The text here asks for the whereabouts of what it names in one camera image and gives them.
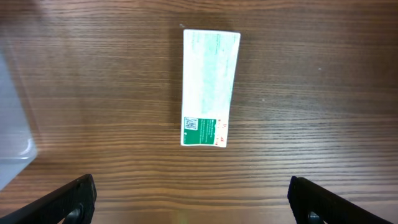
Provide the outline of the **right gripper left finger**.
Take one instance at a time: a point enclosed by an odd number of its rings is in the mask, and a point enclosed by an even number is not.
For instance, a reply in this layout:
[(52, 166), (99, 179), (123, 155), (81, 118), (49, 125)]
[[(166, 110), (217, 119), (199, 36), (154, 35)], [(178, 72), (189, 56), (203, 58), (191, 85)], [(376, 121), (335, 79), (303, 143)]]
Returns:
[(93, 176), (85, 174), (1, 218), (2, 224), (90, 224), (97, 198)]

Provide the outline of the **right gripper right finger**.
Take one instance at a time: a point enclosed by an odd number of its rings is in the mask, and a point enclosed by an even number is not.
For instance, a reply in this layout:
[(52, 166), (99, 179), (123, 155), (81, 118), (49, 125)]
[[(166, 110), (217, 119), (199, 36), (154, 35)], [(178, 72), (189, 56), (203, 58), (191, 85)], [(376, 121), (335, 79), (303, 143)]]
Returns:
[(291, 178), (287, 198), (297, 223), (388, 223), (303, 177)]

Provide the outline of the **white green slim box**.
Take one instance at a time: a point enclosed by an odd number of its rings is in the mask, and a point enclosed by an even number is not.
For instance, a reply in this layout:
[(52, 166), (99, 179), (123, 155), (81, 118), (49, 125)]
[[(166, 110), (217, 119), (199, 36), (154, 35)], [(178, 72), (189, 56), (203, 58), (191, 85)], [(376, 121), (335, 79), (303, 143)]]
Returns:
[(182, 146), (226, 147), (241, 34), (183, 31)]

